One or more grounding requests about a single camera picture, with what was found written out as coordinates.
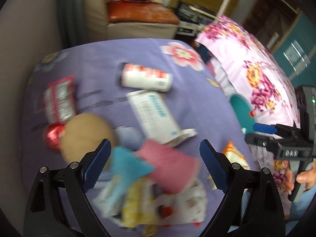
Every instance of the tan disc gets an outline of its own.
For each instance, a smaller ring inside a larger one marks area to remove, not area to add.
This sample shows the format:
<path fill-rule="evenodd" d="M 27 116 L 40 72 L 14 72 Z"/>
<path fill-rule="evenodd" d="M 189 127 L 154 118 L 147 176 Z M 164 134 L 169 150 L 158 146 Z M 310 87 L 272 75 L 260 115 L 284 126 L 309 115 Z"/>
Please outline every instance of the tan disc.
<path fill-rule="evenodd" d="M 117 146 L 117 138 L 111 126 L 95 114 L 83 113 L 74 116 L 65 127 L 61 138 L 61 153 L 67 163 L 80 161 L 90 151 L 94 151 L 103 139 Z"/>

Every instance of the pink bedding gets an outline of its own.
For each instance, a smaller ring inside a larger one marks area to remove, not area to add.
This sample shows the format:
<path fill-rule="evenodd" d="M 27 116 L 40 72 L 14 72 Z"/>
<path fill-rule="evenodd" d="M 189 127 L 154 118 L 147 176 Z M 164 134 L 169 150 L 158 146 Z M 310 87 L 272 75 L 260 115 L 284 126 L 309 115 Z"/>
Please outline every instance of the pink bedding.
<path fill-rule="evenodd" d="M 211 23 L 195 40 L 204 45 L 220 62 L 236 92 L 252 105 L 258 123 L 299 127 L 299 114 L 294 88 L 271 53 L 242 26 L 222 16 Z M 268 167 L 279 188 L 285 215 L 290 202 L 285 193 L 285 165 L 274 161 L 265 148 L 251 147 L 255 163 Z"/>

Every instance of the white package with red print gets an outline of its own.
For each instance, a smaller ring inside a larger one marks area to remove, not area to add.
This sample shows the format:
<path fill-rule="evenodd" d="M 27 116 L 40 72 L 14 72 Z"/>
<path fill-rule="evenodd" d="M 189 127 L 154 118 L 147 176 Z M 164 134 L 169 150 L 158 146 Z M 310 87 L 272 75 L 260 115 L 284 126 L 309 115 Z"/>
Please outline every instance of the white package with red print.
<path fill-rule="evenodd" d="M 120 73 L 121 86 L 153 91 L 168 92 L 172 80 L 170 73 L 132 63 L 123 63 Z"/>
<path fill-rule="evenodd" d="M 49 83 L 44 102 L 49 123 L 64 123 L 75 116 L 73 76 Z"/>

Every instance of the silver screw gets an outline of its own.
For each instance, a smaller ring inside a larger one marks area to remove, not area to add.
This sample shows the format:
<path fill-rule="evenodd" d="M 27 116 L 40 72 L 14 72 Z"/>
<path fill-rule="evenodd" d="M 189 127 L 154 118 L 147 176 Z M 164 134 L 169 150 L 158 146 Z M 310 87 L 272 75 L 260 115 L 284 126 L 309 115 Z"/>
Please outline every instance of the silver screw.
<path fill-rule="evenodd" d="M 240 165 L 238 163 L 232 164 L 233 169 L 240 169 Z"/>
<path fill-rule="evenodd" d="M 262 169 L 262 171 L 263 171 L 263 173 L 265 173 L 265 174 L 269 174 L 270 173 L 270 170 L 268 169 L 268 168 L 266 168 L 266 167 L 264 167 L 263 169 Z"/>
<path fill-rule="evenodd" d="M 40 171 L 41 173 L 45 173 L 46 170 L 47 170 L 47 167 L 45 167 L 45 166 L 43 166 L 43 167 L 41 167 L 41 168 L 39 169 L 39 171 Z"/>
<path fill-rule="evenodd" d="M 77 168 L 79 166 L 79 163 L 78 162 L 72 162 L 71 164 L 70 164 L 70 168 L 72 168 L 72 169 L 75 169 L 75 168 Z"/>

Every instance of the teal bucket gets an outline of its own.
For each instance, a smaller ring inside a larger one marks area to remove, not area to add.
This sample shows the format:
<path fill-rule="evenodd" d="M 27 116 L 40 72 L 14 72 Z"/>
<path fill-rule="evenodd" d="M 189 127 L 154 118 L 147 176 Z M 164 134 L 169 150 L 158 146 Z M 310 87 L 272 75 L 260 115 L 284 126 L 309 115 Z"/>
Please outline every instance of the teal bucket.
<path fill-rule="evenodd" d="M 240 94 L 232 95 L 229 101 L 235 111 L 241 128 L 245 129 L 244 134 L 254 133 L 252 127 L 256 123 L 256 120 L 249 115 L 252 111 L 252 107 L 248 101 Z"/>

